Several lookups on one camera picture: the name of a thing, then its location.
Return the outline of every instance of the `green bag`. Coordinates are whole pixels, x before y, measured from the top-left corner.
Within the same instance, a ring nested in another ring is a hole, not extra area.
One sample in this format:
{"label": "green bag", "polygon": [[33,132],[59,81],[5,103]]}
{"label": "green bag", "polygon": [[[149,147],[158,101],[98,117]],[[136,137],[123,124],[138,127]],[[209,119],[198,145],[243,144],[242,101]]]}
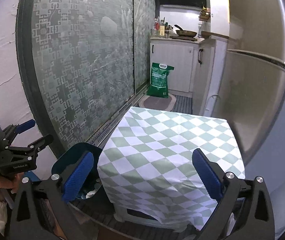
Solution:
{"label": "green bag", "polygon": [[174,67],[165,64],[152,63],[150,75],[150,87],[147,91],[148,96],[168,98],[167,76]]}

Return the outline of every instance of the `yellow label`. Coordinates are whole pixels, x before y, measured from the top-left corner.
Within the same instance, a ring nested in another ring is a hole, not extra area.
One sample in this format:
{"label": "yellow label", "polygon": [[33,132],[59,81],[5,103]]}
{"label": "yellow label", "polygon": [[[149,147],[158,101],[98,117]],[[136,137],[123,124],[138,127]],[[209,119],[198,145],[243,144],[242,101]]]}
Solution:
{"label": "yellow label", "polygon": [[159,35],[164,36],[164,26],[159,27]]}

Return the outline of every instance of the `white cabinet door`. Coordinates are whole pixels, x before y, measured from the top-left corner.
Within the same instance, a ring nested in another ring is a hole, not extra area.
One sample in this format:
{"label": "white cabinet door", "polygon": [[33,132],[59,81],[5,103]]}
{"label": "white cabinet door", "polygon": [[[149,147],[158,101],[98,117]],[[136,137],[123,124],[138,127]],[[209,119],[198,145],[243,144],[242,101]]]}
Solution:
{"label": "white cabinet door", "polygon": [[153,62],[173,66],[168,76],[168,89],[188,93],[193,54],[191,46],[151,43],[150,66]]}
{"label": "white cabinet door", "polygon": [[203,115],[204,112],[214,54],[215,48],[212,46],[202,46],[198,51],[198,65],[192,94],[192,113],[196,115]]}

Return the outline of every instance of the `metal bolt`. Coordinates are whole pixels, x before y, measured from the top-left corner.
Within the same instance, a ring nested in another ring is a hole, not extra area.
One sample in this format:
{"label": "metal bolt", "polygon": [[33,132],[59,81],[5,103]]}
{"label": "metal bolt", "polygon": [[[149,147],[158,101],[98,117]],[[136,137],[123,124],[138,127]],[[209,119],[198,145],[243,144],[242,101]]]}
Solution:
{"label": "metal bolt", "polygon": [[262,182],[263,182],[263,178],[262,178],[262,177],[257,177],[256,180],[257,180],[259,183],[262,183]]}
{"label": "metal bolt", "polygon": [[57,180],[57,179],[59,179],[59,174],[53,174],[53,175],[51,176],[51,179],[52,179],[52,180]]}
{"label": "metal bolt", "polygon": [[22,179],[22,183],[27,183],[29,181],[29,178],[28,177],[24,177],[23,179]]}
{"label": "metal bolt", "polygon": [[235,177],[235,175],[232,172],[227,172],[226,176],[228,179],[233,179]]}

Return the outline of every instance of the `refrigerator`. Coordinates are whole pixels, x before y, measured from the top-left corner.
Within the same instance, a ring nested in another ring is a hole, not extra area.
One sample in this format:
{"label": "refrigerator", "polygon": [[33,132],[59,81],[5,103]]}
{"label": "refrigerator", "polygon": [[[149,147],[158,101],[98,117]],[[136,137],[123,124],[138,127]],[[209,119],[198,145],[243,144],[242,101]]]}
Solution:
{"label": "refrigerator", "polygon": [[285,94],[285,0],[229,0],[230,32],[212,117],[231,126],[246,165]]}

